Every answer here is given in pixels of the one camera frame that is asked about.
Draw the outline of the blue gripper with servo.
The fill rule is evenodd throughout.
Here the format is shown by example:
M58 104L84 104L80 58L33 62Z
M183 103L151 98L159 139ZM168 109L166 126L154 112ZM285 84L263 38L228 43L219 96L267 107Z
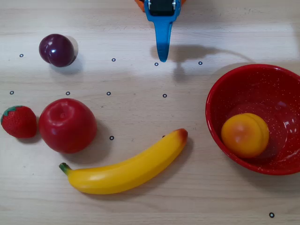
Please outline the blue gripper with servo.
M154 23L158 57L166 62L172 25L180 14L180 0L145 0L144 9L147 19Z

